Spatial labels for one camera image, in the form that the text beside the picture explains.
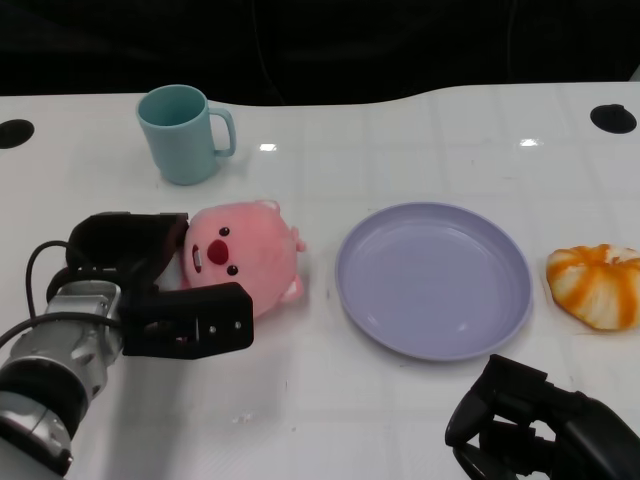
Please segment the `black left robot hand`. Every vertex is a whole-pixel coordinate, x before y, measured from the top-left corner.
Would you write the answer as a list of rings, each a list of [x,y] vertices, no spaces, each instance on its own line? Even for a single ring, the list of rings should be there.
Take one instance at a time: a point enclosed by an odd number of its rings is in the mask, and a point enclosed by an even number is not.
[[[68,268],[106,274],[122,292],[117,306],[127,356],[194,360],[248,348],[253,305],[237,283],[161,290],[157,280],[185,244],[185,213],[104,212],[69,236]]]

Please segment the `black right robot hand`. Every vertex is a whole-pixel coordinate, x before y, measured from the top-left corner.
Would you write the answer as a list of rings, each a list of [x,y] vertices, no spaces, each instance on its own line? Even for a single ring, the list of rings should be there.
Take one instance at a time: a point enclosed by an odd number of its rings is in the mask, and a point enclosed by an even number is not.
[[[458,404],[445,443],[472,479],[639,476],[639,438],[612,409],[497,354]]]

